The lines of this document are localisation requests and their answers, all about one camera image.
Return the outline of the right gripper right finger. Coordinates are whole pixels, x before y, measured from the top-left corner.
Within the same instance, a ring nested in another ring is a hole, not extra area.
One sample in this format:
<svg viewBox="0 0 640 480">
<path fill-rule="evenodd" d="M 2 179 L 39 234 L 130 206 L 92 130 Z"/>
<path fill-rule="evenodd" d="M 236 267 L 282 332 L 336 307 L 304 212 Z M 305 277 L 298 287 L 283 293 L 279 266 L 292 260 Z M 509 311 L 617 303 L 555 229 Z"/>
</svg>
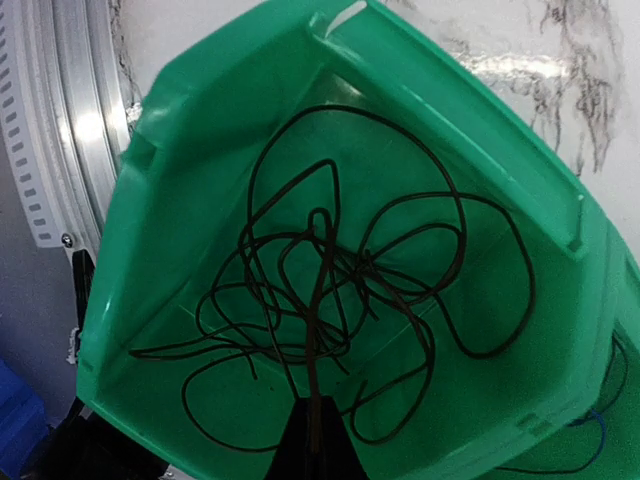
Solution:
<svg viewBox="0 0 640 480">
<path fill-rule="evenodd" d="M 359 457 L 333 398 L 322 397 L 321 443 L 317 457 L 317 478 L 367 480 Z"/>
</svg>

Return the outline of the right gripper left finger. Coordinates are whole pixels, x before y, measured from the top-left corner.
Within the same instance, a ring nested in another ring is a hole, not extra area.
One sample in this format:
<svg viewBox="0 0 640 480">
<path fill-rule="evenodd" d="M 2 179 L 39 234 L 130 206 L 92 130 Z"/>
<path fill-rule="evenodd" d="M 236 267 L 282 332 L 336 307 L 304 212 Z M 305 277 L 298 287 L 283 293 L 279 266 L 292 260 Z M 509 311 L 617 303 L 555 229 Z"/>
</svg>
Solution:
<svg viewBox="0 0 640 480">
<path fill-rule="evenodd" d="M 309 400 L 294 402 L 280 443 L 267 471 L 267 480 L 313 479 L 309 435 Z"/>
</svg>

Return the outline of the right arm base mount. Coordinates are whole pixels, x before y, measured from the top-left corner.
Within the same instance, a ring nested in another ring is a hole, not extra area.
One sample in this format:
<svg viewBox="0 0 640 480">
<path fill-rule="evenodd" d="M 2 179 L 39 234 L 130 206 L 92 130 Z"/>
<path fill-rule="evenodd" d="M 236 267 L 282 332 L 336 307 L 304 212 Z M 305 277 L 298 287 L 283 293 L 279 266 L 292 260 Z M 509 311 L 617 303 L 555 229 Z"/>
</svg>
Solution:
<svg viewBox="0 0 640 480">
<path fill-rule="evenodd" d="M 73 346 L 78 352 L 80 335 L 84 328 L 87 306 L 95 272 L 95 263 L 87 250 L 75 251 L 71 257 L 72 273 L 75 291 L 77 329 L 73 334 Z"/>
</svg>

